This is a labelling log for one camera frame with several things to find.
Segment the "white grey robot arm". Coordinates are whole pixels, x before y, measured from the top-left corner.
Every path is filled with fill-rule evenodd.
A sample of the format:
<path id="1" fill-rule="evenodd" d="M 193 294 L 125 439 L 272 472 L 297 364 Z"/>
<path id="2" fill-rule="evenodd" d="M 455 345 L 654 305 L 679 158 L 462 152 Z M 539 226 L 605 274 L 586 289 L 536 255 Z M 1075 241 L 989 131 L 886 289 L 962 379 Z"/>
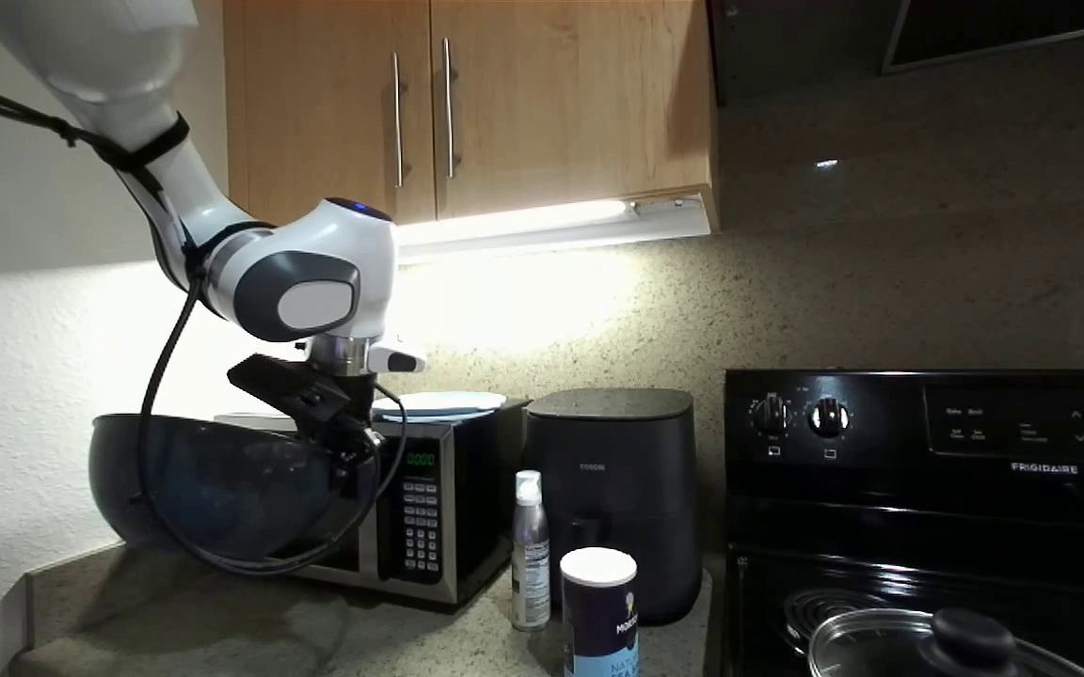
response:
<path id="1" fill-rule="evenodd" d="M 373 207 L 321 201 L 287 226 L 246 213 L 202 166 L 187 122 L 171 104 L 193 0 L 0 0 L 0 45 L 34 70 L 68 116 L 0 93 L 0 116 L 85 142 L 154 232 L 174 286 L 251 339 L 309 339 L 305 371 L 341 393 L 324 414 L 275 400 L 336 447 L 370 430 L 373 360 L 394 281 L 394 223 Z"/>

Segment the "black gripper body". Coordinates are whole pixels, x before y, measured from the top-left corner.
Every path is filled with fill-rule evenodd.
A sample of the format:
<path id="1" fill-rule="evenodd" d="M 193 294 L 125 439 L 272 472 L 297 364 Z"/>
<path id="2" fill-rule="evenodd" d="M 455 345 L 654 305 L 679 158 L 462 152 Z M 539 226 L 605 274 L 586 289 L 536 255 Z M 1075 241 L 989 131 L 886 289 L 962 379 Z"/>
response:
<path id="1" fill-rule="evenodd" d="M 327 364 L 321 354 L 305 360 L 248 354 L 227 379 L 246 396 L 287 414 L 301 438 L 331 453 L 378 453 L 373 430 L 378 378 Z"/>

